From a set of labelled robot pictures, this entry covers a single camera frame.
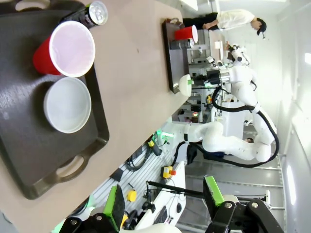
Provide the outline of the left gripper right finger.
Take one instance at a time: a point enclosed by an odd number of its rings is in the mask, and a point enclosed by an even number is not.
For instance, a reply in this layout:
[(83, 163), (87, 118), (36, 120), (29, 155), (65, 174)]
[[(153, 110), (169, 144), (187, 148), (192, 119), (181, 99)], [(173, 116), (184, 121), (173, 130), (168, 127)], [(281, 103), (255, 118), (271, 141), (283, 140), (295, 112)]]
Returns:
[(284, 232), (262, 200), (251, 199), (241, 204), (234, 195), (225, 200), (212, 176), (203, 179), (203, 197), (211, 218), (207, 233), (229, 233), (232, 230), (242, 233)]

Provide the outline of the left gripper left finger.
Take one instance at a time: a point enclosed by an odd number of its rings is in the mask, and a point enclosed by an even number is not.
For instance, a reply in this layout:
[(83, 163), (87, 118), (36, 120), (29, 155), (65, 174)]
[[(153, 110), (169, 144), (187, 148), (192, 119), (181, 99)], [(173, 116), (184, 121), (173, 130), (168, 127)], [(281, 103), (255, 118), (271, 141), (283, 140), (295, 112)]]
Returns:
[(125, 201), (120, 185), (113, 186), (105, 207), (82, 221), (67, 218), (62, 226), (64, 233), (118, 233), (124, 216)]

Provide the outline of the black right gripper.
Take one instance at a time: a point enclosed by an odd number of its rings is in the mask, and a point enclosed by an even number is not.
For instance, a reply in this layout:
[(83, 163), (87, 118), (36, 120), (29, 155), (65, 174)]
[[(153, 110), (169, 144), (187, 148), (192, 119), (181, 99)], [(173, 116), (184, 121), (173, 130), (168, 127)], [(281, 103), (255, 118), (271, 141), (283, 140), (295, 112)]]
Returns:
[(219, 85), (220, 71), (218, 69), (213, 69), (207, 71), (207, 76), (192, 77), (188, 80), (188, 85), (204, 86), (206, 81), (211, 85)]

